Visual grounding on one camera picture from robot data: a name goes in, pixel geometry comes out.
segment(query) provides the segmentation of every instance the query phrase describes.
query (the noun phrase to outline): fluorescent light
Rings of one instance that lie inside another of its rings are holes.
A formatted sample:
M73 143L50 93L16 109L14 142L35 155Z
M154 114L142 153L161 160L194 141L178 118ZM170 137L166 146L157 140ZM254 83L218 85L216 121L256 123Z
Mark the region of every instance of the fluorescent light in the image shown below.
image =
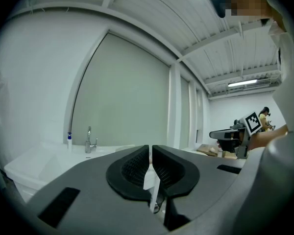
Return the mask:
M244 84L254 84L256 82L257 82L257 79L248 80L248 81L242 81L242 82L237 82L237 83L229 84L228 87L239 86L239 85L244 85Z

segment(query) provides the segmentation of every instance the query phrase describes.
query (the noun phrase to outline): soap dispenser bottle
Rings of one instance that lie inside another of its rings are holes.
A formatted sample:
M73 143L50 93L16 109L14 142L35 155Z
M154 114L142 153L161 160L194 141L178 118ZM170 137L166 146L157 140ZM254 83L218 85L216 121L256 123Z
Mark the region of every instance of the soap dispenser bottle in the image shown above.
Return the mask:
M72 132L68 132L68 151L69 152L72 152Z

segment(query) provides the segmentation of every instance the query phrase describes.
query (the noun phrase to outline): white corrugated ceiling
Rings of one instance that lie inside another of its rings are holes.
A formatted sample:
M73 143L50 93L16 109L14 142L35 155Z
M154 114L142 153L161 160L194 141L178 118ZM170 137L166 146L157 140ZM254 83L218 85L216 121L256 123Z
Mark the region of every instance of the white corrugated ceiling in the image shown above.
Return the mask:
M55 1L108 5L119 15L148 26L172 45L175 54L180 53L177 62L194 69L210 96L231 92L227 84L233 81L256 77L279 83L270 26L262 27L259 22L240 25L229 16L220 19L208 0L23 0L15 11Z

